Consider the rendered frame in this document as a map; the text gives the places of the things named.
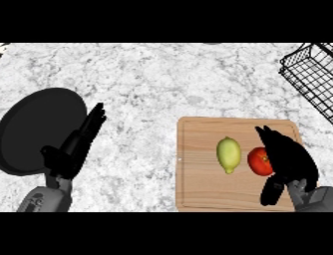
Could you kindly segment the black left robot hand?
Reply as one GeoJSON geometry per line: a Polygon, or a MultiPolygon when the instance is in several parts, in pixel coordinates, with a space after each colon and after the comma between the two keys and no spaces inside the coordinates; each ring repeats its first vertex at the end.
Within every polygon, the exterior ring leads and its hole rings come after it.
{"type": "Polygon", "coordinates": [[[73,179],[83,167],[93,140],[107,120],[104,104],[96,103],[79,129],[74,129],[59,148],[45,145],[40,149],[49,175],[73,179]]]}

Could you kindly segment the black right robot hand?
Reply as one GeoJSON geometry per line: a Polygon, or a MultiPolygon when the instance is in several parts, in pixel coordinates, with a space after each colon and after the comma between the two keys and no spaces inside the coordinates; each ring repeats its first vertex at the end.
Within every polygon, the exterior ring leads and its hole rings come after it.
{"type": "Polygon", "coordinates": [[[318,168],[302,144],[269,127],[255,128],[265,146],[274,174],[266,178],[261,204],[275,205],[284,186],[295,180],[306,180],[302,192],[317,188],[318,168]]]}

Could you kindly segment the red tomato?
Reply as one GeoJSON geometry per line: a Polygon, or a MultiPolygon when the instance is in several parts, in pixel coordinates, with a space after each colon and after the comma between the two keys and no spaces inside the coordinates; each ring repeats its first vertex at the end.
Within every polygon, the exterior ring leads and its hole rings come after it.
{"type": "Polygon", "coordinates": [[[272,166],[263,147],[256,147],[247,155],[247,164],[255,174],[268,176],[272,174],[272,166]]]}

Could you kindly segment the wooden cutting board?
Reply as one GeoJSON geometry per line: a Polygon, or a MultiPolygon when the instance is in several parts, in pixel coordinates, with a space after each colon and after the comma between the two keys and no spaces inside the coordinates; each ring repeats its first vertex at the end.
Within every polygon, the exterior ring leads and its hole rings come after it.
{"type": "Polygon", "coordinates": [[[259,202],[265,176],[247,164],[247,154],[262,146],[255,127],[269,126],[302,142],[290,120],[182,117],[176,123],[175,204],[179,211],[293,211],[289,192],[275,205],[259,202]],[[241,162],[226,174],[216,159],[216,145],[232,138],[241,149],[241,162]]]}

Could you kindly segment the black round plate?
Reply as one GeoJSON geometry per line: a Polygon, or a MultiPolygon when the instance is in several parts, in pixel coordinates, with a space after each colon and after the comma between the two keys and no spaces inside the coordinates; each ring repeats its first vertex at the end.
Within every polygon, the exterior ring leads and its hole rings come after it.
{"type": "Polygon", "coordinates": [[[80,95],[45,89],[28,95],[0,120],[0,170],[18,176],[43,173],[42,147],[59,147],[87,116],[80,95]]]}

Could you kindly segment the yellow-green lemon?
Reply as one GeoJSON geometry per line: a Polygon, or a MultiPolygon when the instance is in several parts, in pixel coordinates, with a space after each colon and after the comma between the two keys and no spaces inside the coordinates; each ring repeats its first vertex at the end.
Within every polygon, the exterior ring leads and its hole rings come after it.
{"type": "Polygon", "coordinates": [[[216,158],[226,174],[232,174],[241,162],[241,149],[238,142],[228,136],[216,146],[216,158]]]}

